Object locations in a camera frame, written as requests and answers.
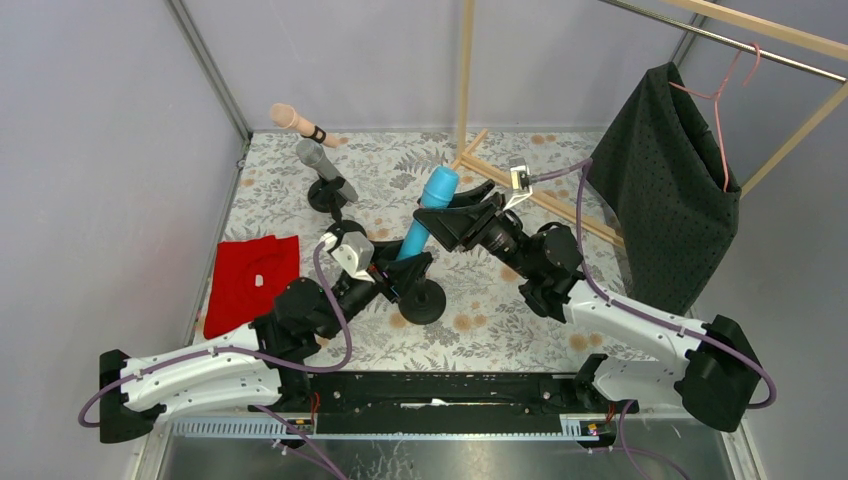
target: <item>wooden frame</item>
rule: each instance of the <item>wooden frame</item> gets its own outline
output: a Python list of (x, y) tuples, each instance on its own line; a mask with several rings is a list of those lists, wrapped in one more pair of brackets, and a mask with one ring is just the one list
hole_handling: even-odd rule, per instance
[[(714, 18), (731, 25), (745, 28), (747, 30), (768, 35), (772, 38), (797, 45), (809, 50), (824, 53), (834, 58), (848, 61), (848, 45), (835, 42), (817, 35), (797, 30), (785, 25), (780, 25), (762, 18), (755, 17), (736, 10), (705, 2), (703, 0), (663, 0), (666, 3), (676, 5), (694, 13)], [(460, 167), (468, 168), (484, 177), (495, 181), (502, 186), (509, 186), (509, 175), (506, 172), (490, 165), (489, 163), (474, 156), (474, 150), (485, 140), (488, 130), (483, 129), (479, 135), (466, 147), (466, 131), (468, 123), (468, 96), (469, 80), (471, 77), (471, 40), (473, 36), (474, 23), (474, 0), (465, 0), (465, 12), (462, 29), (462, 50), (460, 65), (460, 91), (459, 91), (459, 118), (457, 123), (457, 151), (456, 159), (451, 163), (451, 168), (457, 170)], [(819, 109), (798, 130), (792, 134), (777, 149), (754, 175), (742, 185), (742, 197), (753, 189), (789, 152), (813, 131), (828, 115), (830, 115), (839, 104), (848, 97), (848, 83), (844, 83), (833, 95), (831, 95)], [(530, 197), (535, 203), (546, 210), (565, 218), (570, 222), (576, 222), (576, 211), (571, 205), (566, 205), (557, 198), (546, 192), (534, 192)], [(616, 246), (624, 246), (624, 240), (611, 227), (604, 222), (583, 216), (583, 227)]]

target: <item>pink microphone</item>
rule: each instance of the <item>pink microphone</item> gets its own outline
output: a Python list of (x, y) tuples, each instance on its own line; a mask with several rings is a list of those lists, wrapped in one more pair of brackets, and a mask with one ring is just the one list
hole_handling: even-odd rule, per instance
[(293, 128), (302, 136), (315, 140), (328, 147), (336, 148), (341, 145), (339, 139), (325, 132), (318, 125), (297, 114), (291, 105), (275, 103), (271, 106), (271, 120), (280, 128)]

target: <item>microphone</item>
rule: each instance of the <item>microphone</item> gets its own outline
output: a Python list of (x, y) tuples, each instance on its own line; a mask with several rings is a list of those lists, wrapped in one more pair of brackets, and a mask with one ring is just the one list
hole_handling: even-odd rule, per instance
[[(335, 180), (338, 177), (344, 177), (341, 173), (339, 173), (336, 167), (330, 163), (330, 159), (327, 158), (324, 148), (312, 140), (308, 138), (301, 140), (297, 143), (294, 150), (295, 153), (297, 153), (297, 158), (300, 159), (300, 162), (318, 172), (318, 175), (324, 180), (329, 182), (330, 180)], [(348, 181), (345, 181), (342, 188), (339, 189), (339, 193), (351, 203), (359, 200), (359, 195), (357, 195), (353, 185), (351, 185)]]
[(282, 103), (275, 103), (271, 106), (271, 120), (280, 128), (293, 128), (302, 136), (311, 138), (318, 143), (332, 148), (341, 145), (339, 139), (332, 134), (325, 132), (318, 125), (297, 114), (294, 107)]
[[(448, 167), (437, 167), (430, 175), (430, 179), (427, 180), (427, 185), (424, 186), (420, 205), (425, 208), (447, 207), (454, 192), (456, 192), (457, 185), (459, 185), (459, 174)], [(429, 238), (430, 232), (418, 223), (418, 220), (413, 220), (412, 225), (409, 226), (409, 232), (403, 240), (403, 245), (400, 247), (397, 259), (403, 260), (418, 255), (424, 250), (424, 245)]]

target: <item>white wall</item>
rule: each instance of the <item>white wall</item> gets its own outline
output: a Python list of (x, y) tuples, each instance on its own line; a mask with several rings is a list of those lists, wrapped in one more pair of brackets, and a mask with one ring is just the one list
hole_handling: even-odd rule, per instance
[(0, 478), (118, 479), (77, 412), (182, 340), (240, 140), (163, 1), (2, 2), (0, 64)]
[[(723, 4), (848, 43), (848, 4), (838, 0), (728, 0)], [(709, 29), (848, 74), (848, 63), (746, 34), (718, 22)], [(733, 51), (699, 41), (684, 80), (715, 88)], [(836, 88), (834, 83), (763, 62), (749, 88), (740, 65), (722, 100), (731, 166), (746, 178)], [(709, 102), (705, 102), (705, 115)], [(770, 480), (844, 478), (848, 419), (848, 105), (838, 108), (742, 201), (739, 235), (696, 307), (744, 328), (774, 376), (777, 403), (749, 418)]]
[[(329, 129), (456, 123), (461, 0), (186, 3), (254, 129), (275, 102)], [(471, 125), (607, 124), (681, 35), (596, 0), (476, 3)]]

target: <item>black cloth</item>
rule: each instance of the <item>black cloth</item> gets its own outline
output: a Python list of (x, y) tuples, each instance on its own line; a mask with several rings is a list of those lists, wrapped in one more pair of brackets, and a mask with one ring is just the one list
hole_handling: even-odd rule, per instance
[(715, 272), (739, 222), (740, 189), (673, 63), (648, 70), (592, 154), (588, 181), (621, 223), (629, 295), (682, 314)]

